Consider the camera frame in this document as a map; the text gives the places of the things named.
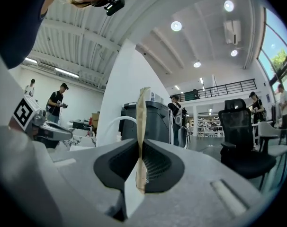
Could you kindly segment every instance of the man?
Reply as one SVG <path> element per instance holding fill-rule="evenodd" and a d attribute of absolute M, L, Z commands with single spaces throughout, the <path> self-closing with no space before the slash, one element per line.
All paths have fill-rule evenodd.
<path fill-rule="evenodd" d="M 180 126 L 175 123 L 175 116 L 178 110 L 181 108 L 180 104 L 178 103 L 179 97 L 178 95 L 170 96 L 172 103 L 168 104 L 168 107 L 172 110 L 173 113 L 173 133 L 174 133 L 174 145 L 179 146 L 178 142 L 178 130 Z"/>
<path fill-rule="evenodd" d="M 287 91 L 282 84 L 278 85 L 278 91 L 280 92 L 280 109 L 282 115 L 282 129 L 287 129 Z"/>
<path fill-rule="evenodd" d="M 33 96 L 34 95 L 34 84 L 35 84 L 35 79 L 32 79 L 30 85 L 26 86 L 24 94 Z"/>
<path fill-rule="evenodd" d="M 66 89 L 69 90 L 67 84 L 62 83 L 59 91 L 53 92 L 50 96 L 47 103 L 47 107 L 49 109 L 47 120 L 58 123 L 60 108 L 63 107 L 63 105 L 61 105 L 63 101 L 63 93 L 66 91 Z"/>

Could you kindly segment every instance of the white shirt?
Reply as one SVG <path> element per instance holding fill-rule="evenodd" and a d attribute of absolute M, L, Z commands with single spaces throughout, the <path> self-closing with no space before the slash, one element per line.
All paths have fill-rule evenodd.
<path fill-rule="evenodd" d="M 286 101 L 287 101 L 287 91 L 284 90 L 284 92 L 280 94 L 280 103 L 283 105 Z M 281 111 L 281 114 L 282 115 L 287 114 L 287 106 L 285 106 L 285 108 Z"/>
<path fill-rule="evenodd" d="M 34 95 L 34 85 L 31 86 L 31 87 L 30 87 L 30 85 L 27 85 L 27 86 L 25 87 L 24 94 L 33 96 L 33 95 Z"/>

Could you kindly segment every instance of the person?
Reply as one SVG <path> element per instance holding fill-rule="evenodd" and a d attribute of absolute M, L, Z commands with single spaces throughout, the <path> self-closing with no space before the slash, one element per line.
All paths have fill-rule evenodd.
<path fill-rule="evenodd" d="M 8 69 L 20 65 L 30 54 L 39 27 L 54 0 L 15 1 L 12 12 L 0 9 L 0 55 Z M 71 0 L 78 8 L 103 7 L 112 0 Z"/>
<path fill-rule="evenodd" d="M 174 133 L 174 145 L 179 146 L 178 141 L 178 130 L 180 126 L 175 123 L 174 117 L 176 116 L 178 110 L 181 108 L 180 104 L 178 103 L 179 97 L 178 95 L 170 96 L 172 103 L 168 104 L 168 108 L 172 110 L 173 113 L 173 133 Z"/>
<path fill-rule="evenodd" d="M 34 84 L 35 84 L 35 79 L 32 79 L 30 85 L 27 85 L 25 87 L 24 94 L 30 95 L 31 97 L 33 97 L 33 95 L 34 95 Z"/>
<path fill-rule="evenodd" d="M 255 92 L 251 92 L 249 97 L 253 99 L 252 113 L 254 114 L 253 123 L 264 121 L 264 107 L 262 101 L 258 98 Z M 258 136 L 258 127 L 256 127 L 255 136 Z M 258 145 L 258 139 L 255 139 L 255 144 Z"/>
<path fill-rule="evenodd" d="M 282 115 L 282 124 L 281 129 L 287 129 L 287 91 L 285 90 L 284 86 L 282 84 L 278 85 L 278 91 L 280 92 L 280 102 L 279 106 L 281 109 L 281 115 Z"/>
<path fill-rule="evenodd" d="M 63 107 L 61 104 L 63 102 L 63 93 L 69 90 L 67 84 L 62 83 L 59 91 L 53 92 L 48 100 L 48 113 L 47 120 L 52 121 L 54 123 L 58 123 L 60 108 Z"/>

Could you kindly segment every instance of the mesh headrest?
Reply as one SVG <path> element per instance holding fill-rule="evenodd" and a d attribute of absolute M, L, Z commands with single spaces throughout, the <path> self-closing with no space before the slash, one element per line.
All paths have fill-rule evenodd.
<path fill-rule="evenodd" d="M 241 98 L 237 98 L 233 100 L 226 100 L 224 102 L 225 110 L 233 110 L 233 109 L 241 109 L 241 108 L 246 108 L 246 103 Z"/>

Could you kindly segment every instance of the white cable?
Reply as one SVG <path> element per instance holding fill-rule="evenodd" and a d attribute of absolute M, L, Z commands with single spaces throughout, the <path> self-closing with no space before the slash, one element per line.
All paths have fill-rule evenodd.
<path fill-rule="evenodd" d="M 124 119 L 131 120 L 131 121 L 133 121 L 134 123 L 137 124 L 136 119 L 132 118 L 132 117 L 129 117 L 129 116 L 121 116 L 121 117 L 115 118 L 106 126 L 105 133 L 102 135 L 102 137 L 100 139 L 103 139 L 106 136 L 107 131 L 111 128 L 113 123 L 115 123 L 116 121 L 124 120 Z"/>

